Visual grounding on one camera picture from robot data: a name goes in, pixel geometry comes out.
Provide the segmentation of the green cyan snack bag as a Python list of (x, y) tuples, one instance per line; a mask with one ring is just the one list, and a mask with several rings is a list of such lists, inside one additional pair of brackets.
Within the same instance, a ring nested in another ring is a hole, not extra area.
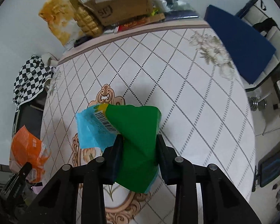
[(123, 135), (123, 156), (116, 182), (136, 193), (147, 193), (153, 184), (156, 136), (162, 118), (155, 106), (99, 104), (76, 115), (80, 148), (105, 150)]

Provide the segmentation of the orange snack bag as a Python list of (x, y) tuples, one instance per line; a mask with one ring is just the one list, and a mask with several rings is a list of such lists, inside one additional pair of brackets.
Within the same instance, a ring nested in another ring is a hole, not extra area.
[(16, 173), (25, 165), (32, 164), (27, 176), (30, 183), (40, 183), (44, 176), (44, 165), (51, 155), (50, 148), (22, 126), (13, 136), (9, 155), (9, 169)]

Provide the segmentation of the dark folding chair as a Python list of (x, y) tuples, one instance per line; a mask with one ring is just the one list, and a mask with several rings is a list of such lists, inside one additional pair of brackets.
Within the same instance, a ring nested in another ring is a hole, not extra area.
[(34, 99), (19, 107), (19, 110), (14, 115), (12, 138), (20, 128), (25, 126), (32, 135), (40, 139), (46, 97), (47, 92), (42, 91)]

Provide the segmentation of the black blue exercise board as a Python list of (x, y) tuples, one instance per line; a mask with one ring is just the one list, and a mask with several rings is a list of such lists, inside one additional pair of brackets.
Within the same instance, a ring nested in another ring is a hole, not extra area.
[(255, 192), (257, 186), (265, 187), (278, 176), (280, 176), (280, 149), (275, 149), (263, 157), (255, 167), (252, 192)]

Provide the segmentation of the patterned diamond tablecloth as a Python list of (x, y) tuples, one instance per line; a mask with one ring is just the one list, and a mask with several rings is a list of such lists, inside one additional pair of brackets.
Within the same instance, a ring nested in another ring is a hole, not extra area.
[(216, 164), (249, 200), (255, 165), (251, 111), (240, 76), (210, 28), (166, 29), (117, 39), (59, 65), (45, 103), (41, 139), (51, 150), (48, 182), (64, 165), (102, 154), (84, 148), (76, 118), (108, 104), (130, 113), (133, 134), (161, 134), (178, 156)]

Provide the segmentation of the metal dumbbell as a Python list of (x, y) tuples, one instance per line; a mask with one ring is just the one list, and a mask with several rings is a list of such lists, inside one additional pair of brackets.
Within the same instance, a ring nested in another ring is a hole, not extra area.
[(248, 102), (251, 111), (256, 111), (256, 110), (263, 111), (267, 107), (266, 99), (259, 100), (257, 97), (249, 97)]

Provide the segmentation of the checkered black white cloth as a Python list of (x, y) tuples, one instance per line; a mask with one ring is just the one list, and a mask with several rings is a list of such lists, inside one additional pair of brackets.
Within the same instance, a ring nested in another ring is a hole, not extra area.
[(45, 84), (53, 78), (54, 67), (45, 65), (36, 55), (21, 67), (13, 86), (13, 102), (16, 111), (20, 106), (33, 100), (45, 89)]

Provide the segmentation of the golden bottle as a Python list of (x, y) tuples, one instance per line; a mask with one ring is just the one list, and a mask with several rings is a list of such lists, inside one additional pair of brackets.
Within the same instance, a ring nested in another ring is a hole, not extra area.
[(74, 19), (85, 35), (96, 38), (103, 33), (103, 26), (91, 10), (78, 0), (70, 0), (75, 9)]

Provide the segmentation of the yellow snack bag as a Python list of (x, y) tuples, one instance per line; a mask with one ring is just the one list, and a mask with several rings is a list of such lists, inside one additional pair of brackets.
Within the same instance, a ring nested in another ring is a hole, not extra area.
[(84, 36), (74, 19), (75, 13), (70, 0), (47, 0), (38, 13), (66, 50), (73, 48), (75, 41)]

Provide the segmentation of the brown cardboard box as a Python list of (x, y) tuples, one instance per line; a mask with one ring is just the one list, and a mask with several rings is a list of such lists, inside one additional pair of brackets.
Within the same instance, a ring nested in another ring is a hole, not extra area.
[(103, 26), (153, 13), (152, 0), (88, 0), (83, 3)]

